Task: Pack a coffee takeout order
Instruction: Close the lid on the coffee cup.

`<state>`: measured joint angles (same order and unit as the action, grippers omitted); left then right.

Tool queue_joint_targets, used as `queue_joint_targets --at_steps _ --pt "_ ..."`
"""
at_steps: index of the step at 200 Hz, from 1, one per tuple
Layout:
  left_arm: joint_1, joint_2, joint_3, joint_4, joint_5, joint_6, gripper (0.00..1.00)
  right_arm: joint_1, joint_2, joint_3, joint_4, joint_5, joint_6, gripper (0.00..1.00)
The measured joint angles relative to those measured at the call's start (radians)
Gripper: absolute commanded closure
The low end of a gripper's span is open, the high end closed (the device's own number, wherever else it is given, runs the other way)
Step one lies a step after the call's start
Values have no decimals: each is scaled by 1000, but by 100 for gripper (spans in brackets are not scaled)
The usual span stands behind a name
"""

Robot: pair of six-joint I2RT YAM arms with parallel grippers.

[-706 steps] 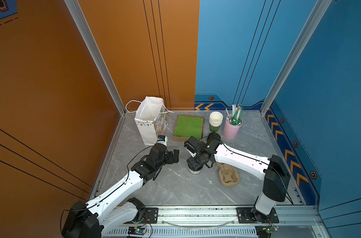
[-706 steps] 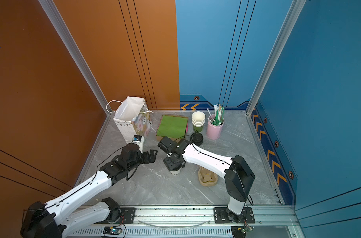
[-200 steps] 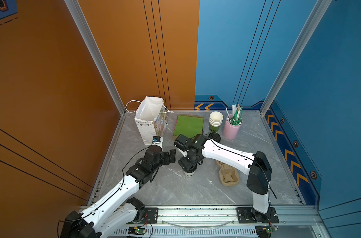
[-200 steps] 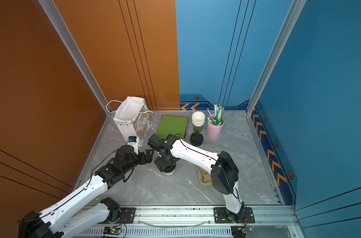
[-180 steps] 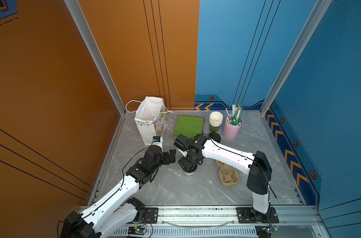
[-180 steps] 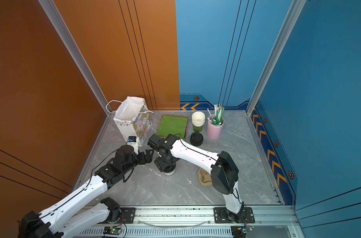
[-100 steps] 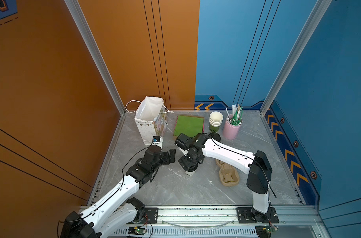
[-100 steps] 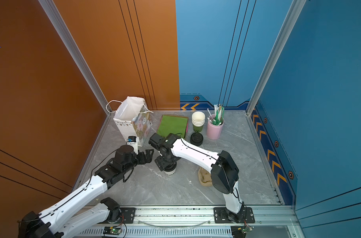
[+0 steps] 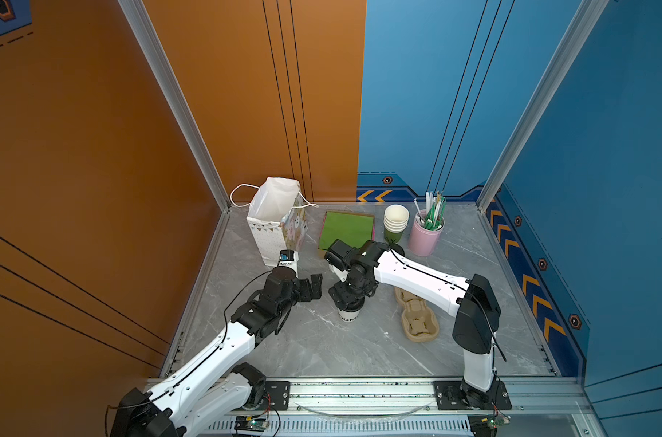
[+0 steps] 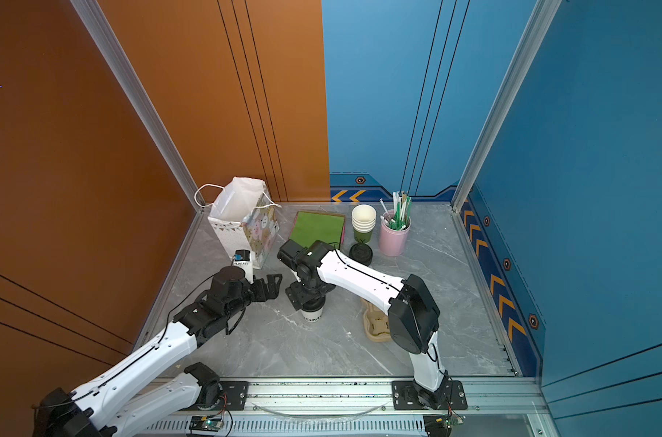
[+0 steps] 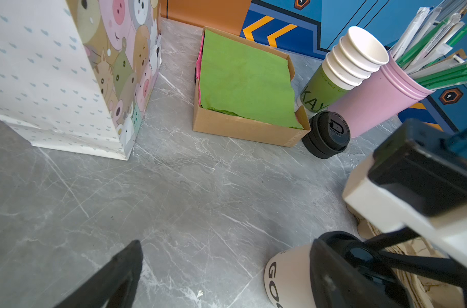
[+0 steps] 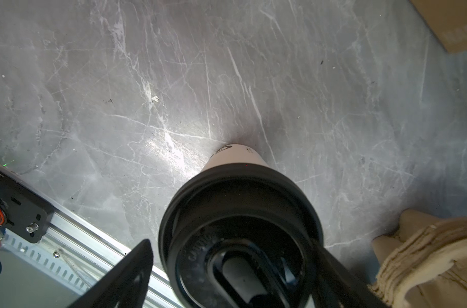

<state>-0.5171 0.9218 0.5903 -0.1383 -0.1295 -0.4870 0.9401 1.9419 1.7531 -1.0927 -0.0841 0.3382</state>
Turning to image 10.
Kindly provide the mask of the white paper coffee cup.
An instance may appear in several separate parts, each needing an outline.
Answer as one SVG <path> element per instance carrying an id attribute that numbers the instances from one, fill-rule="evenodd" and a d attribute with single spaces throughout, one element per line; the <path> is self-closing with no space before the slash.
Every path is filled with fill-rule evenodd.
<path id="1" fill-rule="evenodd" d="M 323 314 L 323 309 L 323 306 L 302 308 L 301 314 L 307 322 L 317 322 Z"/>

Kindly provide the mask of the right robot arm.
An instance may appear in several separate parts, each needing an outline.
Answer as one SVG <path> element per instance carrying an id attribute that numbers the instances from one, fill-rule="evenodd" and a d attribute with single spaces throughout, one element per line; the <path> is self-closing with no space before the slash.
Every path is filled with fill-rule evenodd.
<path id="1" fill-rule="evenodd" d="M 375 271 L 321 241 L 304 248 L 289 240 L 277 258 L 296 277 L 285 290 L 295 310 L 315 312 L 340 287 L 387 315 L 392 340 L 411 358 L 418 401 L 432 410 L 449 407 L 449 376 L 438 353 L 440 309 L 422 278 Z"/>

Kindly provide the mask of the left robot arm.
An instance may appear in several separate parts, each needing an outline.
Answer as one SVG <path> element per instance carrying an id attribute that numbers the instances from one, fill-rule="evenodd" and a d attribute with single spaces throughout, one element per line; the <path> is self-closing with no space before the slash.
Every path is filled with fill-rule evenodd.
<path id="1" fill-rule="evenodd" d="M 247 280 L 243 269 L 227 266 L 210 279 L 209 289 L 145 346 L 70 393 L 49 393 L 34 408 L 34 435 L 134 436 L 186 407 L 225 409 L 227 396 L 219 375 L 201 362 L 145 391 L 163 371 L 218 333 L 234 331 L 247 306 L 276 299 L 283 277 Z"/>

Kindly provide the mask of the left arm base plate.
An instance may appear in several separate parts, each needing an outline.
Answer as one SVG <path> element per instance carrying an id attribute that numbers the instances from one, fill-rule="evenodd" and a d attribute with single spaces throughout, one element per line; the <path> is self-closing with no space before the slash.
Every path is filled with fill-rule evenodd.
<path id="1" fill-rule="evenodd" d="M 201 389 L 196 408 L 201 411 L 241 412 L 247 403 L 248 389 L 247 381 L 211 383 Z"/>

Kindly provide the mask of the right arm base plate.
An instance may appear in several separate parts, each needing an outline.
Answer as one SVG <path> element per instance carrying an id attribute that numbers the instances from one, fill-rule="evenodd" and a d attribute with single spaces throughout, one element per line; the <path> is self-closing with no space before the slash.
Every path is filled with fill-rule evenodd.
<path id="1" fill-rule="evenodd" d="M 394 381 L 392 396 L 394 409 L 466 411 L 468 400 L 462 382 L 444 379 L 436 391 L 429 391 L 414 381 Z"/>

